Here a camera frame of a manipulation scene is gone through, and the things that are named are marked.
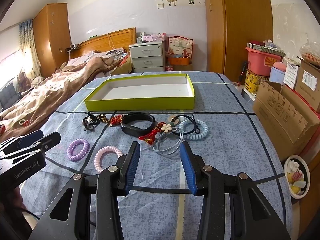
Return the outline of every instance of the light blue container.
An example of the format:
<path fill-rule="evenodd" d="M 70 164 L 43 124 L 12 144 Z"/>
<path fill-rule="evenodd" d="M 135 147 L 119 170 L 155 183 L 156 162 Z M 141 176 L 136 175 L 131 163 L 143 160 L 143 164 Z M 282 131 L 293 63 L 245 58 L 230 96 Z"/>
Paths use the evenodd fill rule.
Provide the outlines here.
<path fill-rule="evenodd" d="M 284 80 L 284 71 L 281 71 L 280 69 L 277 69 L 275 67 L 271 68 L 271 72 L 270 72 L 270 78 L 269 81 L 270 82 L 275 82 L 275 83 L 281 83 L 284 84 L 283 80 Z"/>

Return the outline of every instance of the metal screw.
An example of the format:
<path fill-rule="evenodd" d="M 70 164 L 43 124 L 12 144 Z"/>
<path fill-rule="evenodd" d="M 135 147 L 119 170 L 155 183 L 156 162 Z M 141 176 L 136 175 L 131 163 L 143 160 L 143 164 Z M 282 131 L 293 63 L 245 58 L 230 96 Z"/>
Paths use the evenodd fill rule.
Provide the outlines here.
<path fill-rule="evenodd" d="M 210 165 L 203 166 L 204 171 L 212 171 L 212 167 Z"/>
<path fill-rule="evenodd" d="M 115 172 L 115 171 L 118 170 L 118 167 L 113 165 L 113 166 L 110 166 L 110 167 L 108 168 L 108 170 L 109 170 L 110 172 Z"/>
<path fill-rule="evenodd" d="M 247 178 L 248 178 L 248 175 L 245 174 L 245 173 L 240 173 L 240 174 L 239 174 L 239 177 L 240 177 L 241 179 L 247 179 Z"/>
<path fill-rule="evenodd" d="M 79 180 L 79 179 L 81 179 L 82 178 L 82 175 L 81 174 L 79 174 L 79 173 L 77 173 L 77 174 L 75 174 L 75 175 L 73 175 L 73 177 L 72 177 L 74 180 Z"/>

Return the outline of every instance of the patterned curtain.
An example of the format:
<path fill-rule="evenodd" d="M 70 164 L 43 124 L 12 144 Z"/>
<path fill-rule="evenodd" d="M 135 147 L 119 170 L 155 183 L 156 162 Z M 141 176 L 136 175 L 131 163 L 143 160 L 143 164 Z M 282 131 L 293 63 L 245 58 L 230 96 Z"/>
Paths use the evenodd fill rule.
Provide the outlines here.
<path fill-rule="evenodd" d="M 31 20 L 19 24 L 19 49 L 24 56 L 23 68 L 20 73 L 24 72 L 27 78 L 33 81 L 36 77 L 41 76 L 41 64 L 36 52 Z"/>

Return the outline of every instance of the gray nightstand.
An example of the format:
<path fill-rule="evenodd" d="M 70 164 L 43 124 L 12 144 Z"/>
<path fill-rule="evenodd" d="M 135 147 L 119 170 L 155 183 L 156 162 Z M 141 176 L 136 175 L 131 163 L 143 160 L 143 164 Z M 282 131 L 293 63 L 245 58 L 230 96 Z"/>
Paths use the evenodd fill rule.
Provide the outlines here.
<path fill-rule="evenodd" d="M 135 73 L 164 71 L 164 41 L 136 43 L 129 48 Z"/>

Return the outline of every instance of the wall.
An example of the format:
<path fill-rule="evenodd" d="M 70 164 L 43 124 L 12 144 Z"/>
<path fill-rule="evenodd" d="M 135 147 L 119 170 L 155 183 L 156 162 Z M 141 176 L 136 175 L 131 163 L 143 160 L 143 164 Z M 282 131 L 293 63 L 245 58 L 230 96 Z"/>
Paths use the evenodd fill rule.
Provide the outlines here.
<path fill-rule="evenodd" d="M 19 25 L 0 33 L 0 61 L 19 50 Z"/>
<path fill-rule="evenodd" d="M 304 0 L 271 0 L 273 41 L 287 57 L 301 57 L 300 47 L 311 41 L 320 43 L 320 26 Z"/>
<path fill-rule="evenodd" d="M 80 43 L 94 35 L 136 27 L 137 33 L 162 33 L 194 39 L 194 70 L 206 70 L 207 33 L 204 0 L 59 0 L 68 3 L 71 40 Z M 157 9 L 157 4 L 164 8 Z"/>

